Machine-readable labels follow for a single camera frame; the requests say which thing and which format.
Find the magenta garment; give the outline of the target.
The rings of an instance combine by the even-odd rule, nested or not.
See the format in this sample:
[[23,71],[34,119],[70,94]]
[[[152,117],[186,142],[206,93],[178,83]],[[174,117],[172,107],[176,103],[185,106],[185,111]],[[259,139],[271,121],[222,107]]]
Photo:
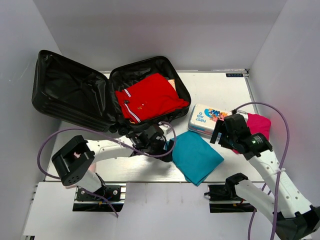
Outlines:
[[240,113],[245,121],[247,126],[250,129],[251,134],[261,133],[263,134],[267,140],[270,139],[270,129],[271,129],[271,121],[259,114],[251,114],[251,113]]

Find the teal shirt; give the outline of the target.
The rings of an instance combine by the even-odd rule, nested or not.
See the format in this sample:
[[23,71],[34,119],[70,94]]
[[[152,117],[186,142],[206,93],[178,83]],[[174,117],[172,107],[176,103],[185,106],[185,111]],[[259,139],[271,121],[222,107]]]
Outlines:
[[199,186],[223,161],[224,158],[215,151],[198,133],[187,131],[172,138],[165,144],[172,151],[172,162],[189,183]]

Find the red polo shirt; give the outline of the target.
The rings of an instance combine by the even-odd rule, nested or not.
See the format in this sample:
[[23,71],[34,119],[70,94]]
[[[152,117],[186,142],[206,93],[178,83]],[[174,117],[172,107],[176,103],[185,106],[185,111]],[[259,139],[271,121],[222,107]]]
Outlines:
[[125,119],[139,124],[169,114],[189,105],[164,76],[152,74],[140,82],[116,91],[115,95]]

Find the orange patterned white pouch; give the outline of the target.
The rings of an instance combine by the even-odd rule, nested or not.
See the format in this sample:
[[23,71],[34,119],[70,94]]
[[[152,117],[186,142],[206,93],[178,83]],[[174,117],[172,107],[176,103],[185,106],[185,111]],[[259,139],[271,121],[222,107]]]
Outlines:
[[177,91],[175,79],[169,79],[169,80],[168,80],[168,83],[172,86],[172,88],[173,88],[175,91]]

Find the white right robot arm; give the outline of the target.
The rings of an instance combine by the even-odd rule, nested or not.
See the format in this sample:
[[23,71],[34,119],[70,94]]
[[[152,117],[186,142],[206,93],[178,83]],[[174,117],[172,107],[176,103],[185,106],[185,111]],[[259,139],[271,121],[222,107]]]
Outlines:
[[281,240],[301,240],[320,228],[320,208],[298,190],[281,168],[268,139],[260,132],[252,134],[243,115],[237,113],[218,119],[210,141],[237,151],[260,174],[272,196],[242,173],[225,180],[225,192],[229,198],[244,199],[261,212]]

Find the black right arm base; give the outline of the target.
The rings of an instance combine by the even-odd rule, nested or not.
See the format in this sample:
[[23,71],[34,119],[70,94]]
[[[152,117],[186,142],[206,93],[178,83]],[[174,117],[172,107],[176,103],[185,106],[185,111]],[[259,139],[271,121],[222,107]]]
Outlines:
[[209,184],[203,194],[209,201],[209,212],[218,213],[252,213],[254,207],[243,198],[232,196],[222,184]]

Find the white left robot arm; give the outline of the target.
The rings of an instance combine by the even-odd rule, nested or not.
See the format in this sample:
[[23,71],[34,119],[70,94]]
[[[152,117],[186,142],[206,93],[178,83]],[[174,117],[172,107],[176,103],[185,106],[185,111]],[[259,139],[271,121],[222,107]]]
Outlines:
[[84,139],[76,135],[63,145],[51,158],[64,187],[77,186],[99,200],[105,196],[106,187],[99,175],[90,170],[91,165],[116,158],[134,155],[161,159],[167,155],[165,148],[169,126],[153,125],[141,134],[103,140]]

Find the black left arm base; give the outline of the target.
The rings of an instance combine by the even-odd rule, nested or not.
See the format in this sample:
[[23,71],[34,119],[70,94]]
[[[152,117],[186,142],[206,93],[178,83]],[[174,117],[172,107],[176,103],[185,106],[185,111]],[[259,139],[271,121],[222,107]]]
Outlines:
[[77,187],[73,202],[73,212],[104,212],[112,213],[114,210],[119,213],[125,203],[126,184],[125,183],[105,183],[106,189],[101,193],[97,193],[107,199],[88,194],[82,188]]

